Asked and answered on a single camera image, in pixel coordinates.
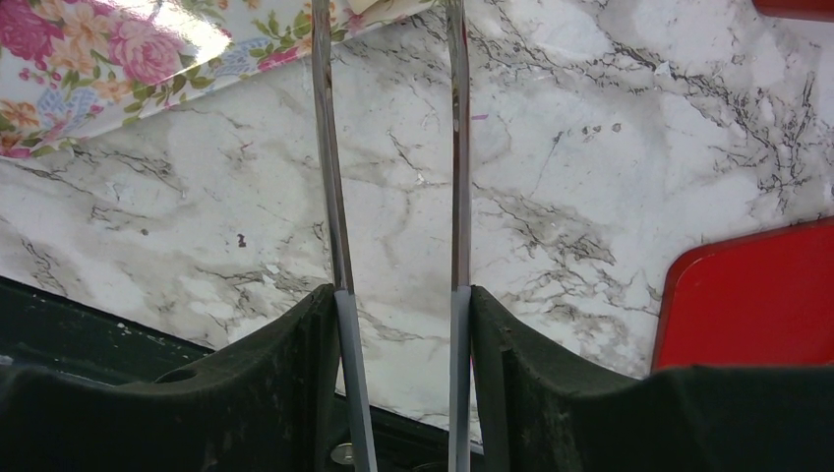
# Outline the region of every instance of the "metal pole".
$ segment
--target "metal pole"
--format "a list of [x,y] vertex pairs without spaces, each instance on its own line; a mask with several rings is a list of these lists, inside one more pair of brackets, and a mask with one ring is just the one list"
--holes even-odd
[[313,0],[313,95],[316,101],[319,160],[322,164],[322,176],[325,183],[341,365],[349,406],[348,417],[354,467],[359,472],[376,472],[377,455],[371,430],[368,387],[365,384],[365,363],[362,358],[362,341],[359,335],[359,316],[356,310],[356,296],[353,292],[353,272],[350,267],[350,249],[347,241],[347,224],[333,116],[329,3],[329,0]]
[[451,59],[451,349],[449,366],[449,472],[469,471],[469,299],[472,196],[469,166],[469,52],[463,0],[447,0]]

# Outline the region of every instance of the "marble surface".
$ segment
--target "marble surface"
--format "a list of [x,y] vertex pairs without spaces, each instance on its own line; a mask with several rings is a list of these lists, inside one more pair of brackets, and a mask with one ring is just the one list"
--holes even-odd
[[[470,0],[468,14],[473,278],[567,348],[646,375],[680,253],[832,213],[834,26],[745,0]],[[439,426],[445,37],[433,10],[334,50],[369,391]],[[0,273],[215,348],[239,339],[328,280],[314,123],[302,61],[0,162]]]

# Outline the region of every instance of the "red tray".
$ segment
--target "red tray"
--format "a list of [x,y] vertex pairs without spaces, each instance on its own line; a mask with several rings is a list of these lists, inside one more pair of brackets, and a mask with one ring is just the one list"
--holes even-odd
[[834,0],[753,0],[764,15],[834,22]]
[[652,369],[834,363],[834,218],[683,254],[666,278]]

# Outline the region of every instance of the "floral paper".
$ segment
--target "floral paper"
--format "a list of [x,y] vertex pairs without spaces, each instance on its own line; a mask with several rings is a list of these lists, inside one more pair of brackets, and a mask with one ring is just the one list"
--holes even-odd
[[[334,0],[342,41],[435,0]],[[0,155],[37,157],[310,52],[304,0],[0,0]]]

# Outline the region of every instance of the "metal screw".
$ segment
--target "metal screw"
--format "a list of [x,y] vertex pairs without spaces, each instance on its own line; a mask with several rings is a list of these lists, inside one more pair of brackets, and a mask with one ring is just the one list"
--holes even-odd
[[340,465],[353,465],[353,444],[346,442],[334,447],[330,460]]

